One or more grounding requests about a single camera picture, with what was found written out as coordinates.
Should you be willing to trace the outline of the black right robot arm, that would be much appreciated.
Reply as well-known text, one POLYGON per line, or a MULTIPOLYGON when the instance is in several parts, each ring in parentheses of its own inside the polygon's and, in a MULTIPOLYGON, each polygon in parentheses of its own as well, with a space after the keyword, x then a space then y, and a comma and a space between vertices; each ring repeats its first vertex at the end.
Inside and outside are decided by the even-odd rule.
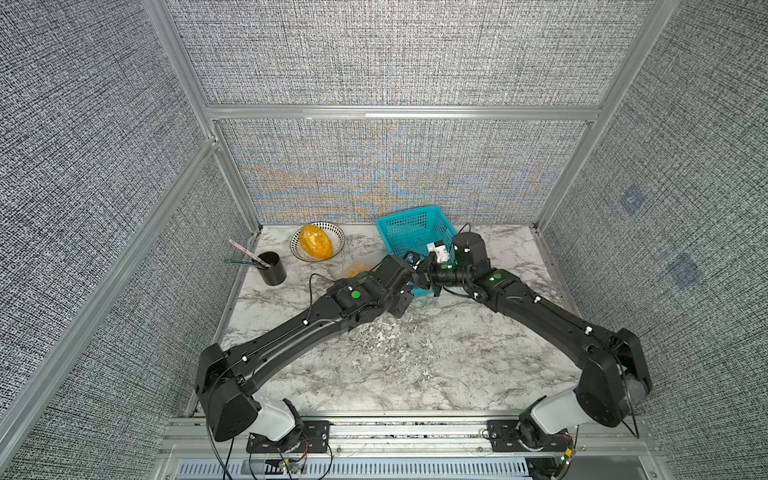
POLYGON ((469 298, 509 317, 555 346, 580 370, 575 386, 545 396, 520 416, 519 429, 554 436, 570 426, 594 422, 617 427, 635 418, 652 381, 639 337, 626 328, 611 331, 586 321, 536 292, 515 274, 492 265, 482 237, 457 234, 450 261, 436 251, 417 261, 417 284, 434 292, 462 289, 469 298))

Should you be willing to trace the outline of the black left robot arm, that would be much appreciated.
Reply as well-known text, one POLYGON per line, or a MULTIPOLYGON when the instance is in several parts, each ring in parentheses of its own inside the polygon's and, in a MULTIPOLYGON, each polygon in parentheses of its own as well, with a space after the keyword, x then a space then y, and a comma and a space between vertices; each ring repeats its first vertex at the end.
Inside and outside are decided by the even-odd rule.
POLYGON ((405 259, 386 256, 371 271, 335 281, 302 312, 266 334, 199 356, 195 393, 215 442, 244 432, 285 449, 298 442, 304 422, 287 399, 273 400, 264 384, 309 350, 388 313, 401 317, 420 279, 405 259))

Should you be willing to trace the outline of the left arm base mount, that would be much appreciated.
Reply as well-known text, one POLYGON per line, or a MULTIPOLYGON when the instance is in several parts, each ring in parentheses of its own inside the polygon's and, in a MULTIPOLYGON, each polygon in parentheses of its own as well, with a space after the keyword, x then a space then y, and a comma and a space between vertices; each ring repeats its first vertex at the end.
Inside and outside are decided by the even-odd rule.
POLYGON ((284 438, 272 441, 263 435, 250 433, 246 452, 249 454, 325 453, 328 450, 331 423, 325 420, 304 421, 284 438))

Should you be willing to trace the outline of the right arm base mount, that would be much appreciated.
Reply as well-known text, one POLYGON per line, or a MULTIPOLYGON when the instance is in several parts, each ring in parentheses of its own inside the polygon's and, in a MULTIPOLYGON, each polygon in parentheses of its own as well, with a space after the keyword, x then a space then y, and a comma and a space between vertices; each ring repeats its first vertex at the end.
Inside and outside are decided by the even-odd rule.
POLYGON ((520 424, 516 418, 488 420, 485 437, 496 453, 565 452, 572 447, 574 440, 567 429, 547 434, 528 421, 520 424))

